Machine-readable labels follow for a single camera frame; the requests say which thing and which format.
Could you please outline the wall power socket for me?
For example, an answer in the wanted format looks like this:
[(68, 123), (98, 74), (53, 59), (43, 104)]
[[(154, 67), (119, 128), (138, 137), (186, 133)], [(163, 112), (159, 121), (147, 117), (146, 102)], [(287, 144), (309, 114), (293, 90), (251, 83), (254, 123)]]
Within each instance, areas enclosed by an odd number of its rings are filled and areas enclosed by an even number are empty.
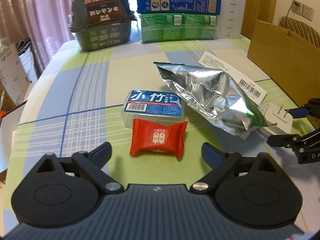
[(303, 4), (301, 2), (298, 2), (296, 0), (292, 0), (292, 7), (291, 7), (291, 11), (297, 15), (301, 15), (302, 14), (302, 7)]

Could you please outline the red snack packet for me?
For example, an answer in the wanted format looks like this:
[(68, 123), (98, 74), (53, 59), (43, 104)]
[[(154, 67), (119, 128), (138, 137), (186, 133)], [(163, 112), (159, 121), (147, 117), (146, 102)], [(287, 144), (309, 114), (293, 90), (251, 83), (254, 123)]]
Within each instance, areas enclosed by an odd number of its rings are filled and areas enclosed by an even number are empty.
[(135, 118), (132, 124), (130, 155), (137, 156), (143, 151), (174, 154), (181, 159), (184, 152), (186, 121), (165, 126), (156, 122)]

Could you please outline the black Hongli food container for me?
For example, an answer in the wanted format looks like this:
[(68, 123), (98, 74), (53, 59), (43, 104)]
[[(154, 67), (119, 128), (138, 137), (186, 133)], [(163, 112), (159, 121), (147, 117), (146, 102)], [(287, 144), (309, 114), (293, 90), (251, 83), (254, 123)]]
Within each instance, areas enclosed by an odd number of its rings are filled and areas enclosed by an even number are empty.
[(129, 42), (135, 20), (129, 0), (74, 0), (69, 29), (82, 51), (95, 51)]

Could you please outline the blue floss pick box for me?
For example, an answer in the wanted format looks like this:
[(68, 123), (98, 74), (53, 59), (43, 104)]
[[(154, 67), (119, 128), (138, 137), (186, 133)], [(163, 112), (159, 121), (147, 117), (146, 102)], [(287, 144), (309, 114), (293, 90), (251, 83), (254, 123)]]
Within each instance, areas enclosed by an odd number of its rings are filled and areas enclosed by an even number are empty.
[(121, 117), (126, 128), (132, 127), (134, 119), (170, 126), (184, 122), (184, 103), (175, 93), (132, 90), (123, 104)]

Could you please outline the open white shallow box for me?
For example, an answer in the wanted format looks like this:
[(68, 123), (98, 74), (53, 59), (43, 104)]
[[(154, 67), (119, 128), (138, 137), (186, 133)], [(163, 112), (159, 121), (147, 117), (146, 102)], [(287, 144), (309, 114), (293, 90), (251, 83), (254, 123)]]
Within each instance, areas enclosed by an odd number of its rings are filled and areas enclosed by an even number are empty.
[(14, 132), (18, 128), (26, 102), (27, 100), (16, 106), (12, 111), (9, 111), (1, 118), (1, 173), (8, 169)]

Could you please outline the white power adapter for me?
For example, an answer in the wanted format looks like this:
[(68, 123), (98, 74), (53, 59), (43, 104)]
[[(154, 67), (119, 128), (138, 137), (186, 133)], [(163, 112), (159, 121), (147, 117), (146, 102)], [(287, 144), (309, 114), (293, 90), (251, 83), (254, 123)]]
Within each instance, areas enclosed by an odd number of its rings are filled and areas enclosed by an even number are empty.
[(267, 121), (267, 126), (259, 129), (260, 133), (267, 137), (290, 134), (293, 117), (288, 110), (286, 111), (275, 103), (264, 104), (260, 110)]

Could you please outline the white paper envelope bag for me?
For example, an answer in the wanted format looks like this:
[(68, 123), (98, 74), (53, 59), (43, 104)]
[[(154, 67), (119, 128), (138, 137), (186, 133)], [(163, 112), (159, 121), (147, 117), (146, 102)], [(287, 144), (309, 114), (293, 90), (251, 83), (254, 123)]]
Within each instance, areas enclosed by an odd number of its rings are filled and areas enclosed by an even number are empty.
[(30, 81), (22, 67), (16, 44), (1, 47), (1, 94), (16, 106), (19, 105), (29, 88)]

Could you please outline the green wrapped tissue pack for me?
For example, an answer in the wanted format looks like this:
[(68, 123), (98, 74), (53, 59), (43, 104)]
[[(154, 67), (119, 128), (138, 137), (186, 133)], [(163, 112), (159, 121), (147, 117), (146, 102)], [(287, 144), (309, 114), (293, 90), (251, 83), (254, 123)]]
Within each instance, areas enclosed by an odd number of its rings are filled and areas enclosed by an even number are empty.
[(217, 16), (206, 14), (140, 14), (138, 32), (142, 43), (213, 40)]

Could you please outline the pink curtain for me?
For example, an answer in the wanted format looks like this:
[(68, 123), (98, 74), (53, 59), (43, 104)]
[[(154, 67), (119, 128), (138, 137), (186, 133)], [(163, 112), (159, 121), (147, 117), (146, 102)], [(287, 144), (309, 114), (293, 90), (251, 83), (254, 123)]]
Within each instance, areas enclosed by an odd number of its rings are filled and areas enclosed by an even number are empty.
[(68, 17), (73, 1), (1, 0), (1, 37), (9, 43), (29, 38), (39, 74), (58, 49), (74, 39)]

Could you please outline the checked blue green tablecloth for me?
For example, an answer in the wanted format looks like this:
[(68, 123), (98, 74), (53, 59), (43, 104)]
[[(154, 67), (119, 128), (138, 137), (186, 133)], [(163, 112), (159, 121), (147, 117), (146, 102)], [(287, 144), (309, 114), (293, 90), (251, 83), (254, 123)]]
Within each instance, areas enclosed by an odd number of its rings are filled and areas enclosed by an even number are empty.
[(297, 225), (304, 231), (319, 229), (319, 185), (316, 167), (299, 165), (293, 152), (270, 148), (266, 139), (253, 133), (241, 140), (209, 123), (193, 110), (185, 109), (188, 126), (184, 156), (129, 155), (131, 130), (123, 125), (121, 106), (133, 89), (165, 91), (155, 62), (196, 65), (208, 51), (227, 62), (267, 91), (265, 102), (285, 108), (292, 102), (280, 88), (247, 58), (243, 40), (184, 41), (122, 46), (83, 53), (76, 41), (65, 43), (33, 88), (23, 110), (17, 139), (9, 161), (7, 181), (1, 197), (1, 233), (17, 225), (10, 198), (22, 178), (46, 152), (67, 157), (79, 150), (92, 150), (101, 143), (112, 144), (112, 159), (104, 167), (122, 184), (186, 184), (209, 171), (201, 158), (201, 145), (210, 142), (224, 150), (245, 155), (271, 154), (285, 168), (303, 195)]

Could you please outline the silver green foil bag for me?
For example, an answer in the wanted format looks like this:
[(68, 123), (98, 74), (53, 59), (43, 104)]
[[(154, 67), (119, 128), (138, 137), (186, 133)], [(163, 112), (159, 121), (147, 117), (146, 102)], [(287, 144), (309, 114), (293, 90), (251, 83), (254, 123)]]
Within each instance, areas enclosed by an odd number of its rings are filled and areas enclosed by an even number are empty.
[(268, 122), (236, 81), (219, 69), (154, 63), (161, 79), (211, 125), (243, 140)]

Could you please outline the tall white box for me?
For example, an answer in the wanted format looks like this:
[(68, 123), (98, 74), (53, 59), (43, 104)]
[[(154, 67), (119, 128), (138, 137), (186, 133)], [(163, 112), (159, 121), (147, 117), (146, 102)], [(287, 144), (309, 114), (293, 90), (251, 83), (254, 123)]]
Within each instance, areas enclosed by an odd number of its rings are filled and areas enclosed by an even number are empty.
[(216, 38), (239, 39), (244, 18), (245, 0), (221, 0)]

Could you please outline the white medicine box with barcode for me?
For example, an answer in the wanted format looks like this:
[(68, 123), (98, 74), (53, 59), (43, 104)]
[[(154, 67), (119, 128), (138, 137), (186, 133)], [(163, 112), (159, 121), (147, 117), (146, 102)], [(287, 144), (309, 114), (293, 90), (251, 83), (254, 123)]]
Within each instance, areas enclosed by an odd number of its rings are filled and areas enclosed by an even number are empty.
[(251, 80), (246, 75), (242, 74), (231, 65), (222, 61), (215, 55), (205, 51), (199, 59), (199, 64), (206, 68), (214, 68), (223, 70), (229, 74), (235, 82), (242, 88), (242, 90), (251, 98), (253, 102), (260, 105), (264, 98), (267, 96), (266, 90), (261, 88), (253, 80)]

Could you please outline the brown cardboard box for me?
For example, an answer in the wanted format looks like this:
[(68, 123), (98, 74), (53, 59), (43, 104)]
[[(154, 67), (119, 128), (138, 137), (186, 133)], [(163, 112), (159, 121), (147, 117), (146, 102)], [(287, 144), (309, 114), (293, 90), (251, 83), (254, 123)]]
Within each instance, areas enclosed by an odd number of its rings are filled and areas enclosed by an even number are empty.
[(297, 105), (319, 98), (319, 49), (294, 32), (257, 20), (247, 57)]

